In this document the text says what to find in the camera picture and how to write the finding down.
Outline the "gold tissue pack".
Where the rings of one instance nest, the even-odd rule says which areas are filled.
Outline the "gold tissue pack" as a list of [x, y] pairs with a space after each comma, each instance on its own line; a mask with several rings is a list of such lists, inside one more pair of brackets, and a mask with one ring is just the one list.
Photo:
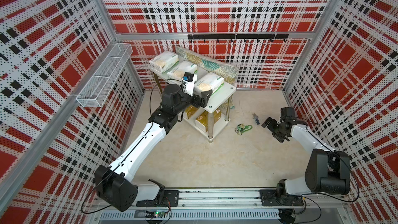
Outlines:
[[185, 119], [190, 119], [197, 111], [198, 108], [191, 105], [184, 110], [183, 117]]
[[[217, 109], [215, 112], [213, 112], [213, 116], [214, 116], [214, 123], [216, 123], [222, 116], [221, 110]], [[207, 117], [208, 117], [208, 112], [204, 111], [195, 119], [195, 125], [203, 132], [208, 131]]]

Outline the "white green tissue pack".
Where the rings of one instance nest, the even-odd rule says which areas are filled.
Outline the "white green tissue pack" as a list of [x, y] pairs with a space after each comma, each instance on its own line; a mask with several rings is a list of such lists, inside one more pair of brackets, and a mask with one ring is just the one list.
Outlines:
[[169, 79], [182, 80], [185, 73], [194, 74], [197, 72], [197, 70], [198, 68], [196, 64], [184, 60], [182, 62], [179, 62], [174, 68], [167, 72], [167, 75]]
[[211, 90], [215, 93], [220, 87], [224, 84], [224, 78], [215, 74], [208, 73], [205, 76], [201, 77], [194, 84], [194, 94], [201, 94], [202, 92]]
[[178, 54], [165, 51], [149, 61], [149, 68], [164, 73], [179, 62]]

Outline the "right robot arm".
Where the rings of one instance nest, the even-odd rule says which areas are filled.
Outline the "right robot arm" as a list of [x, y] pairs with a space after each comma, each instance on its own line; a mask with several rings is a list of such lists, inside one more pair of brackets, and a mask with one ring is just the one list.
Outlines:
[[293, 138], [309, 153], [303, 176], [282, 179], [277, 184], [274, 198], [283, 205], [303, 203], [303, 196], [320, 194], [336, 199], [350, 192], [350, 157], [326, 144], [311, 130], [310, 123], [299, 118], [292, 107], [283, 107], [279, 121], [268, 117], [261, 124], [280, 143]]

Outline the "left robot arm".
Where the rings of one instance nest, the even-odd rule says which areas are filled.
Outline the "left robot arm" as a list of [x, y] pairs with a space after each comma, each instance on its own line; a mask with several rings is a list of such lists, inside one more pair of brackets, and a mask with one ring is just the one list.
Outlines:
[[173, 126], [182, 121], [183, 111], [194, 106], [206, 107], [212, 90], [190, 95], [177, 84], [167, 85], [160, 106], [151, 114], [143, 131], [120, 157], [107, 167], [99, 166], [94, 173], [95, 191], [99, 198], [124, 212], [136, 201], [162, 203], [164, 187], [148, 180], [134, 181], [134, 176], [155, 146]]

